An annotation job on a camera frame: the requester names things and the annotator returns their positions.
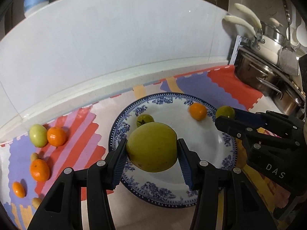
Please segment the orange near green apple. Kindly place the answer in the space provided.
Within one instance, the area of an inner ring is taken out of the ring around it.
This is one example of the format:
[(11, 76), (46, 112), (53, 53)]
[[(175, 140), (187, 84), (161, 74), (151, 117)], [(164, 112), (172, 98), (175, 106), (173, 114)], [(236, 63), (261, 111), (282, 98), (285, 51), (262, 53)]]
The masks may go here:
[(52, 146), (62, 146), (65, 144), (66, 139), (66, 132), (61, 127), (51, 127), (47, 130), (47, 140)]

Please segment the small tan fruit behind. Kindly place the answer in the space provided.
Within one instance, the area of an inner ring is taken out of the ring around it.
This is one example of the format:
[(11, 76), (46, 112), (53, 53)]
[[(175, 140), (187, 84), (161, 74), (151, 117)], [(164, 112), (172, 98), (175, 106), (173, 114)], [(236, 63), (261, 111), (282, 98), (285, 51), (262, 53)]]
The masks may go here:
[(34, 152), (34, 153), (32, 153), (31, 156), (30, 156), (30, 161), (33, 162), (33, 161), (35, 161), (35, 160), (37, 160), (37, 159), (39, 159), (39, 158), (40, 158), (40, 157), (39, 157), (39, 154), (36, 153), (36, 152)]

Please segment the dark green round fruit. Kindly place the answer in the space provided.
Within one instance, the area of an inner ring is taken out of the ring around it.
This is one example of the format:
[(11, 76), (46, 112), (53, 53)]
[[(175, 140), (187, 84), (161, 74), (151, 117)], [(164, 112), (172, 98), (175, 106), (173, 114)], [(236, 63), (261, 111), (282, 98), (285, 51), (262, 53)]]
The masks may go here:
[(235, 118), (235, 110), (227, 105), (223, 105), (216, 110), (215, 117), (218, 118), (220, 116), (224, 116), (230, 119)]

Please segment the white hanging ladle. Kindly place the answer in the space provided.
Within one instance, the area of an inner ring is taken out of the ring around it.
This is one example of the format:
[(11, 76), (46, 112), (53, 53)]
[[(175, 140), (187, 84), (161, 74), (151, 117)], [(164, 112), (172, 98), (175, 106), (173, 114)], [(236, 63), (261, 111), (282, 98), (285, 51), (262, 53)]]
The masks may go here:
[(303, 19), (301, 19), (299, 26), (296, 25), (296, 19), (292, 19), (288, 29), (290, 29), (290, 44), (293, 46), (301, 44), (303, 47), (306, 47), (306, 24)]

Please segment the large yellow-green apple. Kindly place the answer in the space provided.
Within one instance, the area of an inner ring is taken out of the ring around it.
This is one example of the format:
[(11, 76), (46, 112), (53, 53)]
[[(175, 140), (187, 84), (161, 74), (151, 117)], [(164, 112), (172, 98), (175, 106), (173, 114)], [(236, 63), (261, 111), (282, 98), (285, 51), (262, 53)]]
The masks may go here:
[(146, 172), (162, 172), (177, 162), (177, 134), (168, 125), (149, 122), (135, 129), (126, 150), (133, 165)]

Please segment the small orange on plate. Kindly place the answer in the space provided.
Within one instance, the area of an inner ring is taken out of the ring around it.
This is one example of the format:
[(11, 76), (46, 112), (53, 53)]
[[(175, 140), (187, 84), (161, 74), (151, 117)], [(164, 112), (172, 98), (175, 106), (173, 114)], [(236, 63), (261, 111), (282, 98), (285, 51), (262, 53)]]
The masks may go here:
[(200, 103), (193, 103), (189, 106), (188, 111), (196, 121), (201, 121), (207, 117), (207, 108)]

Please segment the light green apple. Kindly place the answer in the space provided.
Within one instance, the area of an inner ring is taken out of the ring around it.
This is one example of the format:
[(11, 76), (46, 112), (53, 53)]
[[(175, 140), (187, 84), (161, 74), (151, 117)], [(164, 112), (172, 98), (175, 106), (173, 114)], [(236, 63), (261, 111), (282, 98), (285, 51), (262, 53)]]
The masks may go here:
[(42, 148), (46, 146), (47, 140), (47, 129), (39, 124), (33, 125), (29, 130), (30, 141), (35, 147)]

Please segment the cream handled saucepan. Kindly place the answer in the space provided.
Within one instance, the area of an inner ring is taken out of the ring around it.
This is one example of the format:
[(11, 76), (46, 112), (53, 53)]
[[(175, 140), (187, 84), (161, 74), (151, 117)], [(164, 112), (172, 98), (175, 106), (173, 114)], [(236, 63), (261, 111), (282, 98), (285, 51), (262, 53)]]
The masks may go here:
[(233, 15), (225, 15), (224, 20), (232, 24), (245, 27), (252, 36), (250, 47), (261, 58), (277, 65), (279, 54), (288, 39), (276, 27), (262, 22), (258, 16), (247, 6), (234, 3), (234, 6), (251, 19), (252, 24), (242, 18)]

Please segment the small tan fruit front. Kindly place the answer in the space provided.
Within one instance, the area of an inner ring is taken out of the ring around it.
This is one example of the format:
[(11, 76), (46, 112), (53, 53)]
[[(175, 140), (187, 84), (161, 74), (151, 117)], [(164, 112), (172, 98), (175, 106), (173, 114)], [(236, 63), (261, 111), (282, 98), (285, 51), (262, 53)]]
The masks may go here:
[(31, 202), (32, 202), (33, 208), (34, 208), (35, 210), (37, 210), (38, 207), (40, 206), (42, 200), (41, 200), (40, 198), (35, 197), (35, 198), (32, 198)]

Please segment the colourful patterned table mat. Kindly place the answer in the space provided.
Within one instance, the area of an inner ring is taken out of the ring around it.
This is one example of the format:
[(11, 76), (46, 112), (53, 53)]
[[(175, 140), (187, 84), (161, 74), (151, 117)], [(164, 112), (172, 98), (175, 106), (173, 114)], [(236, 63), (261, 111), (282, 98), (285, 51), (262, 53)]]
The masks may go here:
[[(27, 229), (35, 208), (32, 199), (43, 198), (58, 174), (66, 167), (75, 170), (88, 168), (107, 154), (111, 126), (119, 113), (130, 103), (146, 95), (163, 91), (193, 94), (215, 108), (229, 105), (251, 112), (278, 111), (269, 97), (243, 84), (234, 75), (233, 66), (212, 67), (200, 73), (169, 77), (149, 85), (130, 88), (111, 98), (47, 123), (62, 127), (68, 135), (65, 145), (46, 145), (36, 148), (27, 133), (10, 143), (1, 145), (1, 203), (17, 229)], [(37, 152), (50, 166), (52, 176), (47, 182), (36, 183), (30, 175), (30, 156)], [(273, 212), (277, 199), (285, 199), (286, 193), (268, 178), (244, 167), (243, 171), (254, 182), (267, 208)], [(12, 183), (22, 183), (26, 196), (18, 198), (12, 191)], [(189, 229), (195, 207), (184, 209), (161, 208), (140, 200), (122, 184), (115, 192), (108, 191), (108, 198), (116, 229)]]

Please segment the large centre orange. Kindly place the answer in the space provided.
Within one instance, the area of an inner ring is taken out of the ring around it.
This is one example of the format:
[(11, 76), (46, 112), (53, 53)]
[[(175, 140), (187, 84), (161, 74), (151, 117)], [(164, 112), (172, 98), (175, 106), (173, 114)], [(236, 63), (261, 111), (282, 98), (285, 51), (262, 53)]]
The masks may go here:
[(50, 168), (46, 161), (36, 159), (30, 164), (30, 175), (37, 182), (46, 182), (50, 178)]

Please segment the stainless steel pot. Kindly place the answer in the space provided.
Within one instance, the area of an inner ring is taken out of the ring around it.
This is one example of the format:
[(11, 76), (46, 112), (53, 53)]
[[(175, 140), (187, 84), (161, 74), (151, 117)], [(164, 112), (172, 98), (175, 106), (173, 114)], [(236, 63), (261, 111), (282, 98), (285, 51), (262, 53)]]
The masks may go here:
[(239, 80), (270, 97), (282, 113), (303, 118), (305, 96), (281, 71), (243, 48), (238, 50), (234, 66)]

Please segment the small tan fruit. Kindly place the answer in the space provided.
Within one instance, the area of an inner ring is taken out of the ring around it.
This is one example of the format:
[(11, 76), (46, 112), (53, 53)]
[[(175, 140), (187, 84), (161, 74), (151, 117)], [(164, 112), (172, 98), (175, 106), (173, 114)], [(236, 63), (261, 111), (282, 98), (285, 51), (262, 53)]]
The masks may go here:
[(32, 153), (31, 156), (30, 156), (30, 161), (33, 162), (33, 161), (35, 161), (35, 160), (37, 160), (37, 159), (39, 159), (39, 158), (40, 158), (40, 157), (39, 157), (39, 154), (36, 153), (36, 152), (34, 152), (34, 153)]
[(42, 200), (41, 200), (40, 198), (35, 197), (35, 198), (32, 198), (31, 202), (32, 202), (33, 208), (34, 208), (35, 210), (37, 210), (38, 207), (40, 206)]

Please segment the small green fruit on plate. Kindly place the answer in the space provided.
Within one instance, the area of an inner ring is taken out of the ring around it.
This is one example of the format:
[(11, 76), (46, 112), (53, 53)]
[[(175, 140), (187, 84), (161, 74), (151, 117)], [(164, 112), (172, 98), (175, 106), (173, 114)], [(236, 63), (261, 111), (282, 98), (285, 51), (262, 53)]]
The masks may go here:
[(154, 118), (149, 114), (141, 114), (137, 117), (137, 128), (149, 122), (154, 122)]

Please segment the lone orange on purple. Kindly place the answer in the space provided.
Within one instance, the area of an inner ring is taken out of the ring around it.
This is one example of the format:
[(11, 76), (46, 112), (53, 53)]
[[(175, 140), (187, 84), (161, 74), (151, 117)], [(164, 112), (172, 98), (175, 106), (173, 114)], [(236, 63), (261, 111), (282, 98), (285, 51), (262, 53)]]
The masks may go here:
[(20, 182), (13, 182), (12, 183), (12, 190), (18, 198), (24, 198), (26, 196), (26, 192), (24, 190), (24, 187)]

